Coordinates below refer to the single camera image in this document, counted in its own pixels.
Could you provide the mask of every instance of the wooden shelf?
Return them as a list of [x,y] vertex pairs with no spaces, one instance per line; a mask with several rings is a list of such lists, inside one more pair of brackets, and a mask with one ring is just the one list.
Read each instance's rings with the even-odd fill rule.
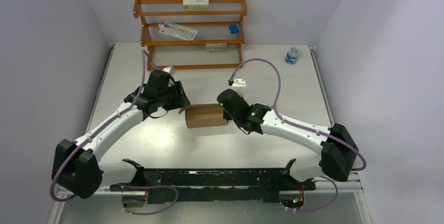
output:
[[[235,44],[237,46],[239,63],[233,64],[202,64],[202,65],[175,65],[178,70],[188,69],[215,69],[215,68],[235,68],[242,62],[241,44],[245,42],[245,35],[243,31],[243,17],[247,15],[246,0],[209,0],[208,11],[188,12],[183,11],[183,0],[135,0],[133,7],[133,15],[135,18],[140,18],[142,24],[142,33],[140,36],[140,44],[147,47],[149,55],[152,58],[154,46],[187,46],[200,45],[207,43],[226,43]],[[158,32],[158,24],[151,20],[147,22],[146,17],[163,17],[169,16],[165,21],[174,20],[172,16],[208,16],[221,15],[235,16],[233,21],[185,21],[176,24],[197,29],[198,32],[192,41],[185,41],[173,37],[169,37]],[[238,25],[240,32],[237,34],[230,34],[228,27],[230,25]]]

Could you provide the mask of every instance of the plastic container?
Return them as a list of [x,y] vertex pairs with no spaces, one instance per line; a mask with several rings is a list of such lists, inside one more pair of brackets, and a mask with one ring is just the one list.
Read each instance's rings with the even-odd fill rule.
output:
[[295,64],[297,62],[297,59],[299,58],[299,55],[301,54],[301,51],[297,47],[290,47],[288,49],[287,55],[285,56],[285,61],[289,64]]

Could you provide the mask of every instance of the metal frame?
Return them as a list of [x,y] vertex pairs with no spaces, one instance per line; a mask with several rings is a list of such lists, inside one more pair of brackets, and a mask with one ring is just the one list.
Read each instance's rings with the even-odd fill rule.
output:
[[[96,99],[94,102],[94,107],[93,110],[91,112],[91,116],[90,116],[90,120],[88,123],[88,126],[86,128],[86,132],[89,131],[89,128],[91,126],[91,121],[94,115],[94,110],[96,108],[97,105],[97,101],[98,98],[100,96],[100,91],[102,89],[103,86],[103,82],[106,76],[106,72],[108,70],[108,66],[109,63],[111,61],[111,57],[113,55],[114,52],[114,46],[115,44],[112,46],[109,57],[108,57],[108,62],[106,64],[106,68],[100,83],[100,86],[97,90],[97,95],[96,95]],[[319,86],[321,88],[323,97],[324,97],[324,101],[325,101],[325,105],[327,108],[327,112],[328,112],[328,117],[330,119],[331,124],[334,124],[334,120],[331,114],[331,110],[330,107],[328,105],[328,100],[327,100],[327,96],[325,94],[325,89],[324,89],[324,85],[322,83],[322,79],[321,76],[319,74],[319,69],[318,69],[318,65],[316,62],[316,56],[314,54],[313,48],[310,47],[310,53],[312,55],[312,59],[313,59],[313,64],[315,66],[315,70],[316,70],[316,74],[318,76],[318,80],[319,80]],[[315,184],[316,184],[316,190],[315,191],[306,191],[305,193],[307,194],[315,194],[315,193],[334,193],[335,192],[335,188],[333,187],[332,183],[323,179],[323,178],[315,178]],[[346,182],[337,182],[336,183],[339,189],[339,193],[354,193],[355,199],[356,199],[356,204],[357,204],[357,208],[358,208],[358,212],[361,218],[361,222],[363,224],[372,224],[372,219],[370,217],[370,213],[369,210],[367,208],[367,203],[365,201],[365,197],[364,197],[364,191],[362,189],[362,185],[359,179],[359,176],[357,174],[357,172],[352,172],[350,173],[349,176],[349,180]],[[281,191],[280,194],[292,194],[292,193],[297,193],[296,191]],[[60,187],[57,189],[57,196],[60,198],[66,198],[68,195],[72,195],[72,193],[68,190],[66,190],[63,187]],[[134,192],[134,191],[127,191],[127,192],[112,192],[109,190],[108,187],[101,187],[99,188],[94,195],[101,195],[101,196],[116,196],[116,195],[125,195],[125,196],[143,196],[145,195],[144,192]],[[62,215],[63,212],[63,207],[64,207],[64,202],[54,202],[53,206],[52,206],[52,211],[51,214],[49,216],[48,219],[48,224],[58,224],[60,221],[60,217]]]

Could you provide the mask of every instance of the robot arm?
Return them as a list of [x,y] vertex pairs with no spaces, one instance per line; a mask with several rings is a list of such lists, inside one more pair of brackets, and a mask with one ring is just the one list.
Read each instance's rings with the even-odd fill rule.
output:
[[[139,88],[129,94],[117,110],[91,132],[73,142],[62,140],[55,150],[52,178],[68,155],[77,147],[77,144],[89,139],[89,142],[75,154],[63,169],[57,183],[81,198],[88,198],[101,186],[131,182],[139,164],[130,160],[102,164],[100,160],[121,136],[150,117],[159,107],[168,111],[190,104],[183,91],[182,83],[174,80],[173,73],[172,67],[167,67],[162,71],[154,70],[150,73],[147,83],[143,86],[143,92],[133,108],[125,113],[120,113],[134,101]],[[90,138],[92,132],[116,115],[118,115],[116,120],[106,125],[98,135]]]
[[[233,120],[245,134],[257,132],[274,135],[312,150],[315,156],[296,160],[289,171],[290,176],[298,182],[325,175],[337,181],[347,181],[356,159],[356,154],[348,148],[323,135],[286,124],[276,116],[271,107],[261,104],[249,105],[232,89],[223,91],[217,97],[217,101],[224,108],[224,118]],[[317,132],[328,132],[358,149],[346,128],[340,124],[328,128],[281,116],[287,121],[315,129]]]

